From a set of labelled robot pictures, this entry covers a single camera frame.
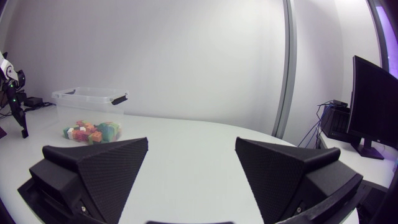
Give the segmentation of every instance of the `purple light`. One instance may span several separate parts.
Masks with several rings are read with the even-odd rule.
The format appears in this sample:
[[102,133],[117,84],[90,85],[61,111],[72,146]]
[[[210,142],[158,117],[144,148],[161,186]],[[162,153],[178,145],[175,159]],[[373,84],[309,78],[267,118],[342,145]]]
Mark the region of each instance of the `purple light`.
[[383,28],[384,38],[387,45],[388,64],[391,75],[398,79],[398,43],[390,20],[382,6],[376,6],[377,13]]

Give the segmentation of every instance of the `green block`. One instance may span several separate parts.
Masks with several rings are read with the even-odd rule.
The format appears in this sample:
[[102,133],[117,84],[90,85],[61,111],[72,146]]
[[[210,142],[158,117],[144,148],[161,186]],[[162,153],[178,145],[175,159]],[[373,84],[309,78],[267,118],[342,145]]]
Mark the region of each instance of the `green block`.
[[102,131],[102,138],[104,141],[111,142],[114,137],[114,129],[112,126],[107,126]]
[[118,132],[119,132],[119,127],[120,127],[120,126],[119,126],[118,124],[116,124],[116,123],[111,123],[110,126],[113,127],[115,133],[118,133]]
[[107,124],[101,123],[101,124],[99,124],[98,126],[96,126],[96,128],[97,128],[98,131],[103,132],[103,130],[104,130],[107,126],[108,126]]
[[88,144],[94,144],[93,143],[93,134],[88,136]]
[[69,128],[65,128],[65,129],[63,130],[63,135],[64,135],[65,138],[67,138],[67,139],[69,139],[69,137],[68,137],[68,130],[69,130]]

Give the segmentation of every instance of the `container handle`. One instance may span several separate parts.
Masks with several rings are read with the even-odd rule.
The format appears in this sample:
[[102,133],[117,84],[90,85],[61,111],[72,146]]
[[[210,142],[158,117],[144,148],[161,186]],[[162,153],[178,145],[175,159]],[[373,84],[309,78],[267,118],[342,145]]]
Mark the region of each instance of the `container handle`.
[[112,103],[112,105],[118,105],[126,100],[127,100],[127,97],[124,95],[124,96],[120,96],[119,98],[114,99],[111,103]]

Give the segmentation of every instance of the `computer tower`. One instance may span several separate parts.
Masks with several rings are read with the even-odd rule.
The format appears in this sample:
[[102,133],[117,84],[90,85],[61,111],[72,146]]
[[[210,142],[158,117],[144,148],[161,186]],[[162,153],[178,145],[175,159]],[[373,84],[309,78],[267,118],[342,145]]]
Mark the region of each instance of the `computer tower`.
[[325,107],[321,117],[321,128],[328,138],[359,144],[360,137],[347,133],[349,108],[344,106]]

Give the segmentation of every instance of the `pile of blocks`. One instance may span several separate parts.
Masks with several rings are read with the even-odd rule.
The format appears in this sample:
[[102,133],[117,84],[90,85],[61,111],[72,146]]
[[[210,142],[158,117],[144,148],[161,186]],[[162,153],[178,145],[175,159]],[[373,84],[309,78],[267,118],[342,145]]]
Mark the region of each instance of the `pile of blocks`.
[[104,142],[113,142],[119,139],[121,135],[120,125],[114,122],[104,122],[99,125],[93,125],[88,121],[77,121],[73,127],[67,127],[63,130],[63,135],[67,139],[84,141],[88,144],[98,144]]

